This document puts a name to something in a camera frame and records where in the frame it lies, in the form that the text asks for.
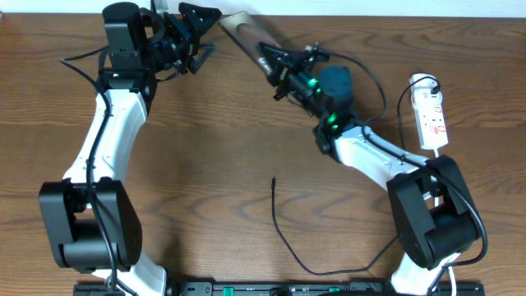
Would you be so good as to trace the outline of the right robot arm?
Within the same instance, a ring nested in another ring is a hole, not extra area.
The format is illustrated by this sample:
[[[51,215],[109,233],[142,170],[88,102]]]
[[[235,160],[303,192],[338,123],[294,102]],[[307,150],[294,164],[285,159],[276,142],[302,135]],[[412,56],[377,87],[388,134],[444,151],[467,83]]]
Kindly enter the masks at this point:
[[[353,107],[349,69],[327,66],[319,75],[311,74],[317,62],[330,60],[331,53],[317,46],[292,52],[265,42],[255,48],[257,62],[276,89],[275,99],[292,95],[318,117],[313,133],[321,153],[362,172],[388,192],[395,239],[404,250],[390,279],[393,293],[442,293],[440,279],[445,273],[486,256],[486,228],[452,158],[438,155],[430,160],[377,136]],[[459,261],[460,254],[477,240],[482,242],[481,252]]]

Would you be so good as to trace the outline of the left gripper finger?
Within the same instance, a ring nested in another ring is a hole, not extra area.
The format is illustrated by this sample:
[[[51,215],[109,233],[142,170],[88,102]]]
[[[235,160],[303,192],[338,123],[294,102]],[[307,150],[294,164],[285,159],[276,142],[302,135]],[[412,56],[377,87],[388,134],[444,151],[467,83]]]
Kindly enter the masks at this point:
[[[197,47],[197,54],[190,58],[188,70],[196,74],[215,50],[214,44],[200,44]]]
[[[199,41],[222,16],[218,8],[200,7],[187,2],[180,2],[178,10],[190,32],[190,41]]]

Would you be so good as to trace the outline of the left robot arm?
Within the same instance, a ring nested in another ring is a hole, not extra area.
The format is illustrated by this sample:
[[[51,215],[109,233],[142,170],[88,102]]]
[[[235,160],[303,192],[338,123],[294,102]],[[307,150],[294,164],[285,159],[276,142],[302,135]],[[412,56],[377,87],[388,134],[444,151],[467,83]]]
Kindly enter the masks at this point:
[[[76,295],[175,295],[168,271],[142,248],[142,227],[124,187],[135,139],[159,84],[196,73],[214,51],[202,36],[220,19],[217,8],[187,2],[178,13],[133,2],[102,12],[108,43],[99,59],[95,114],[81,150],[57,182],[39,191],[53,259],[61,268],[99,278]]]

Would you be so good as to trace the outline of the Galaxy S25 Ultra smartphone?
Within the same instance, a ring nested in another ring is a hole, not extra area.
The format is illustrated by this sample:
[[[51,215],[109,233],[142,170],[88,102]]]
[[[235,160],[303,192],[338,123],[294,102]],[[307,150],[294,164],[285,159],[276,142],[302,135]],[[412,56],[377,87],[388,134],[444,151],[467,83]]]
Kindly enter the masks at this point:
[[[258,51],[260,42],[280,48],[281,45],[248,12],[242,11],[219,20],[221,29],[268,76],[271,66]]]

